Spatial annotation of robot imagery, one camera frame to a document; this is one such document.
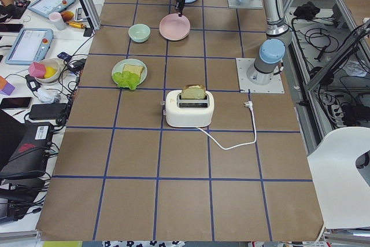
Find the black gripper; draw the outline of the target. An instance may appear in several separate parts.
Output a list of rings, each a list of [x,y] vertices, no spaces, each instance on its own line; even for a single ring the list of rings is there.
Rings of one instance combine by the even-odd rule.
[[[175,1],[176,1],[175,9],[177,10],[178,16],[182,17],[186,0],[175,0]]]

